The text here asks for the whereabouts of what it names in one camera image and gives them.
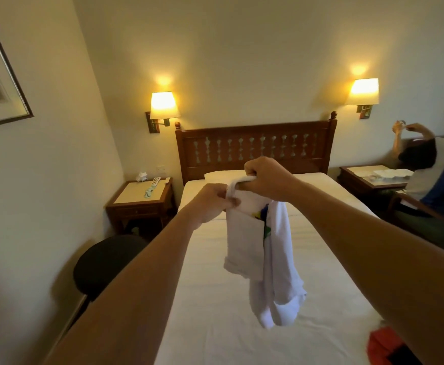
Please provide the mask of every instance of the glowing lampshade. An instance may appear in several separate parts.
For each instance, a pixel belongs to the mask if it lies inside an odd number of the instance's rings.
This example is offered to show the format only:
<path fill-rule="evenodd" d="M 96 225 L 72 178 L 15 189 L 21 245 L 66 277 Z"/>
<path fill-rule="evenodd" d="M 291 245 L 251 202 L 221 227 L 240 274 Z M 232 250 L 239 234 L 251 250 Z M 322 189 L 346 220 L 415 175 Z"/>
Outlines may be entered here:
<path fill-rule="evenodd" d="M 151 119 L 169 119 L 181 116 L 173 92 L 153 92 Z"/>
<path fill-rule="evenodd" d="M 375 105 L 379 103 L 379 79 L 356 79 L 346 105 Z"/>

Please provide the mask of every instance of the mattress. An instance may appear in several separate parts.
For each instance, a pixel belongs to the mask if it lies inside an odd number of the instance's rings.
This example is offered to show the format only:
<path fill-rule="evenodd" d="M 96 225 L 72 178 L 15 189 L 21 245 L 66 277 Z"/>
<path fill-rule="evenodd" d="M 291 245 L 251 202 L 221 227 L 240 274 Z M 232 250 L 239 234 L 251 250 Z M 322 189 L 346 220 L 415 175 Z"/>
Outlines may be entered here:
<path fill-rule="evenodd" d="M 327 175 L 298 177 L 372 214 Z M 181 207 L 204 183 L 187 183 Z M 308 292 L 294 325 L 266 330 L 252 314 L 248 281 L 223 268 L 227 232 L 221 214 L 190 240 L 156 365 L 369 364 L 365 348 L 380 316 L 310 222 L 288 209 L 294 262 Z"/>

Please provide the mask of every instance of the wall sconce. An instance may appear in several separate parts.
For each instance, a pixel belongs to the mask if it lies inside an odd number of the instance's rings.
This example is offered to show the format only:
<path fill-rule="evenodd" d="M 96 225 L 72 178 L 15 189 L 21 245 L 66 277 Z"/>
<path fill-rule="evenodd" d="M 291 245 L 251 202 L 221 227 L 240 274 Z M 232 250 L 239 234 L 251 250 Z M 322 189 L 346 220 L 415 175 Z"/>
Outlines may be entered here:
<path fill-rule="evenodd" d="M 359 119 L 371 116 L 372 105 L 379 103 L 379 79 L 356 79 L 348 94 L 346 105 L 357 105 Z"/>
<path fill-rule="evenodd" d="M 164 126 L 169 126 L 170 118 L 180 117 L 173 92 L 153 92 L 151 97 L 151 111 L 146 111 L 149 133 L 159 133 L 158 119 L 164 120 Z"/>

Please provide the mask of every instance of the shirt sleeve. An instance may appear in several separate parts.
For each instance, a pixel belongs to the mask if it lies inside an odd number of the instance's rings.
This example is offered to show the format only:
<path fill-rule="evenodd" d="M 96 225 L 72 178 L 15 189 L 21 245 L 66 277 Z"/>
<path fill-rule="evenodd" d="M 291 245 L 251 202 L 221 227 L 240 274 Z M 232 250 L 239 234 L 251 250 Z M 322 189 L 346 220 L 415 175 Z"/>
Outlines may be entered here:
<path fill-rule="evenodd" d="M 400 153 L 398 159 L 414 170 L 431 168 L 437 159 L 435 139 L 408 147 Z"/>

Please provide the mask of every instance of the chair armrest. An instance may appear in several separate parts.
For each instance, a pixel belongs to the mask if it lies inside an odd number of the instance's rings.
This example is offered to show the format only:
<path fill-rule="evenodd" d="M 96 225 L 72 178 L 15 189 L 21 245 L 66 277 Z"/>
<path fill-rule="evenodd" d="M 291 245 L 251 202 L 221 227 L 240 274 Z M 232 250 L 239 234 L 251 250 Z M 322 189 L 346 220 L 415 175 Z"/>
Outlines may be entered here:
<path fill-rule="evenodd" d="M 432 208 L 426 206 L 425 204 L 419 202 L 418 200 L 414 199 L 411 196 L 408 196 L 406 193 L 396 192 L 391 199 L 391 202 L 389 202 L 389 207 L 387 209 L 388 214 L 392 214 L 394 211 L 394 207 L 398 202 L 401 202 L 401 200 L 406 201 L 410 205 L 413 205 L 418 210 L 423 211 L 424 213 L 433 216 L 436 219 L 444 221 L 444 215 L 437 213 Z"/>

